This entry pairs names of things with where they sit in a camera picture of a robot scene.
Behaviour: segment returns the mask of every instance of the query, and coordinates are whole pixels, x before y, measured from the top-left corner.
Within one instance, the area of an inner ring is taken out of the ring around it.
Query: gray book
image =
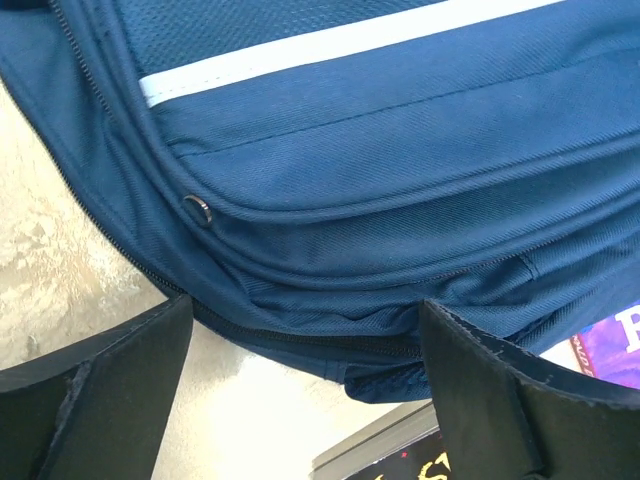
[[[318,456],[313,462],[311,478],[346,480],[365,469],[382,471],[380,464],[383,459],[398,463],[393,458],[394,454],[437,431],[438,422],[431,400],[402,404]],[[441,441],[436,441],[438,448],[442,448]],[[401,453],[402,457],[407,455],[406,452]]]

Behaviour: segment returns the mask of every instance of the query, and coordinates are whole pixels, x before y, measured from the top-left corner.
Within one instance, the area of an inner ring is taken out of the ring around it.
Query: blue bag
[[[167,294],[396,402],[429,395],[423,299],[540,353],[640,298],[639,26],[636,0],[0,0],[0,74]]]

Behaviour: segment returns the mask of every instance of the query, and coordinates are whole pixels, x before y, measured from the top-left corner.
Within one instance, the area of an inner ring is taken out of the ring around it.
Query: metal eyelet
[[[203,228],[209,228],[213,223],[213,212],[209,205],[196,195],[187,195],[182,203],[191,217]]]

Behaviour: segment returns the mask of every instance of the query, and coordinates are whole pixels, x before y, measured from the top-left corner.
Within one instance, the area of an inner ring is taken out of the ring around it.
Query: white stripe
[[[260,75],[346,57],[564,0],[448,0],[362,22],[263,43],[149,75],[149,107]]]

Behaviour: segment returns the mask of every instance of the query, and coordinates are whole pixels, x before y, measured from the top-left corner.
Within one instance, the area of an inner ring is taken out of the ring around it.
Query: zipper
[[[49,5],[51,10],[55,14],[58,23],[60,24],[62,31],[64,32],[67,41],[71,45],[73,55],[78,62],[83,75],[85,76],[89,86],[91,87],[94,95],[98,99],[100,106],[107,112],[107,114],[113,118],[111,109],[104,95],[102,94],[100,87],[94,80],[87,62],[84,60],[82,50],[78,42],[76,41],[69,22],[67,21],[64,11],[59,4],[58,0],[50,0]],[[86,205],[80,200],[65,172],[60,168],[60,165],[52,155],[56,169],[60,173],[64,183],[71,192],[75,202],[80,206],[84,214],[91,220],[100,233],[113,245],[113,247],[129,261],[135,268],[142,272],[151,282],[153,282],[160,290],[164,291],[169,297],[177,295],[188,295],[188,292],[178,285],[166,280],[164,277],[158,275],[156,272],[141,265],[136,259],[132,258],[128,252],[126,252],[116,241],[113,236],[107,232],[102,225],[98,222],[96,217],[89,211]],[[401,339],[381,339],[380,337],[318,337],[318,336],[303,336],[303,335],[291,335],[280,332],[272,332],[269,330],[252,329],[237,325],[221,315],[214,312],[207,305],[199,302],[195,298],[192,298],[194,313],[196,318],[207,320],[209,325],[214,327],[220,335],[235,339],[239,342],[244,342],[244,338],[260,338],[272,342],[282,342],[283,344],[297,344],[302,346],[313,347],[325,347],[325,348],[337,348],[352,352],[365,352],[373,353],[377,355],[384,355],[389,357],[403,357],[411,358],[415,360],[422,359],[422,352],[417,345],[410,345],[403,342]]]

